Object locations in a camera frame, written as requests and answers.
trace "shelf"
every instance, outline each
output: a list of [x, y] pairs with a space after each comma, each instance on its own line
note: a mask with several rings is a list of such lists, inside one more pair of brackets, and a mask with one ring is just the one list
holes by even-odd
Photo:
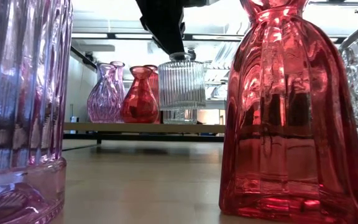
[[224, 133], [224, 125], [65, 123], [64, 130], [122, 133]]

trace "red glass vase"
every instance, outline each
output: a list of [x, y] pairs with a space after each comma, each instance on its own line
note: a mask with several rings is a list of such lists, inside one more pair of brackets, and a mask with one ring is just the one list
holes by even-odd
[[[158, 110], [160, 110], [160, 95], [158, 90], [158, 73], [157, 73], [157, 66], [155, 65], [145, 65], [153, 70], [153, 73], [149, 77], [149, 85], [152, 89], [153, 96], [157, 102]], [[157, 119], [154, 121], [155, 124], [160, 124], [160, 113], [158, 113]]]
[[219, 206], [295, 223], [358, 223], [358, 139], [343, 62], [306, 0], [242, 0]]
[[121, 108], [125, 123], [153, 123], [158, 117], [158, 105], [149, 85], [153, 70], [146, 66], [130, 68], [135, 77]]

